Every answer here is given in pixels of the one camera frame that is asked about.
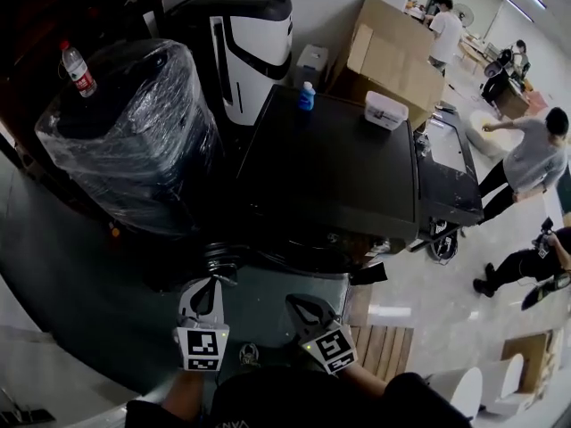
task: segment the sneaker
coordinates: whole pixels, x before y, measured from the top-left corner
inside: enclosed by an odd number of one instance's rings
[[[488,264],[485,266],[484,271],[485,271],[485,278],[486,278],[488,281],[490,281],[490,280],[493,279],[493,275],[494,275],[494,273],[496,272],[496,268],[493,267],[493,264],[492,264],[492,263],[488,263]]]
[[[256,347],[256,344],[247,343],[240,349],[240,363],[242,365],[259,366],[258,358],[260,358],[260,352]]]
[[[474,290],[476,290],[476,292],[481,293],[487,296],[488,298],[492,298],[493,295],[495,294],[495,291],[490,289],[487,286],[486,282],[483,281],[482,279],[474,279],[472,286],[474,287]]]

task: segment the white t-shirt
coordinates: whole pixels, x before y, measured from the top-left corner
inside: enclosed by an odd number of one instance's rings
[[[430,29],[440,34],[432,45],[430,56],[437,61],[451,63],[462,35],[462,22],[452,12],[439,12],[430,24]]]

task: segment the white box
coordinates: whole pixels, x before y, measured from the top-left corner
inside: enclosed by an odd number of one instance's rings
[[[365,97],[365,119],[387,130],[395,130],[409,118],[409,108],[395,100],[369,90]]]

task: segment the hand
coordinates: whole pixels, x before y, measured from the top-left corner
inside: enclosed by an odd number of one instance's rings
[[[525,200],[527,195],[525,193],[514,193],[512,198],[514,199],[514,203],[519,203]]]
[[[547,235],[547,244],[550,245],[551,247],[555,247],[558,242],[559,239],[557,235],[555,235],[554,233],[552,233],[551,235]]]

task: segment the blue bottle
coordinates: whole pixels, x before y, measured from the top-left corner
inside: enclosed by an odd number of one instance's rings
[[[311,82],[304,82],[302,93],[300,94],[300,101],[298,106],[300,110],[311,111],[313,109],[313,104],[315,103],[315,90],[313,90],[313,85]]]

